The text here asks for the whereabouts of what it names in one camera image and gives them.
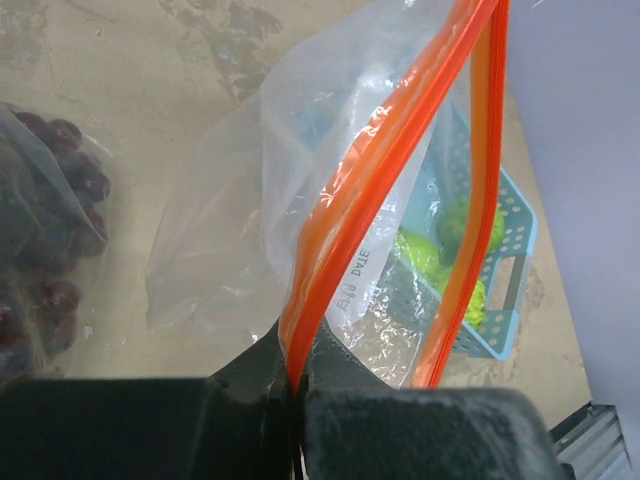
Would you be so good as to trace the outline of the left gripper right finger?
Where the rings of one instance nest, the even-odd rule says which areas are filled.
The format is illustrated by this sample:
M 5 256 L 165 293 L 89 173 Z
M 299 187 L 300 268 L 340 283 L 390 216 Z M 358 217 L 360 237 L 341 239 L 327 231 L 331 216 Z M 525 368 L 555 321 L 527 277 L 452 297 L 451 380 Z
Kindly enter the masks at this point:
M 504 388 L 396 389 L 323 323 L 302 382 L 311 479 L 562 479 L 532 402 Z

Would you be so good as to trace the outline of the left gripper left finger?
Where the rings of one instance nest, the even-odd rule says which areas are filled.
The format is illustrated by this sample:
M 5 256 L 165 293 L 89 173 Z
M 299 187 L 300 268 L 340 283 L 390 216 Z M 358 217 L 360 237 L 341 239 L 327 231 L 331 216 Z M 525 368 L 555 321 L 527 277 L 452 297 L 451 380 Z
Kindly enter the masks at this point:
M 5 479 L 296 479 L 275 330 L 202 378 L 30 380 L 1 390 Z

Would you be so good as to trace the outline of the green bumpy fruit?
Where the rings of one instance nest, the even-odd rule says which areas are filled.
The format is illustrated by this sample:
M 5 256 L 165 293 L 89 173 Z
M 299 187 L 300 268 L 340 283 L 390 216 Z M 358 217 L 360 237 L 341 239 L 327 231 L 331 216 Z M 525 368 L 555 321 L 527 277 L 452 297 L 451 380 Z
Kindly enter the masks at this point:
M 451 272 L 451 267 L 445 267 L 435 274 L 435 289 L 440 295 L 444 294 Z M 480 279 L 476 281 L 464 319 L 474 330 L 478 330 L 486 319 L 486 288 Z

